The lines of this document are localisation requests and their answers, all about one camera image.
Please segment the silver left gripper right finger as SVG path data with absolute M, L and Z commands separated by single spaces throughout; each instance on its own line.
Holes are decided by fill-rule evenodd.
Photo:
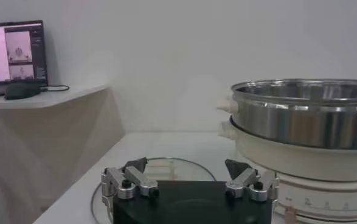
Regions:
M 279 197 L 279 178 L 274 171 L 266 170 L 262 174 L 248 163 L 232 159 L 224 161 L 231 177 L 225 184 L 227 200 L 235 201 L 243 198 L 245 194 L 257 202 L 267 200 L 277 201 Z

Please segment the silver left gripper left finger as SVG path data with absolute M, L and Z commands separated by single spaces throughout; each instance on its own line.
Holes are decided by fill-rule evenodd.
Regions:
M 104 168 L 101 175 L 102 202 L 108 213 L 113 213 L 113 199 L 132 200 L 136 196 L 136 189 L 140 195 L 148 198 L 158 198 L 158 182 L 146 177 L 144 170 L 148 164 L 146 157 L 128 161 L 123 167 Z

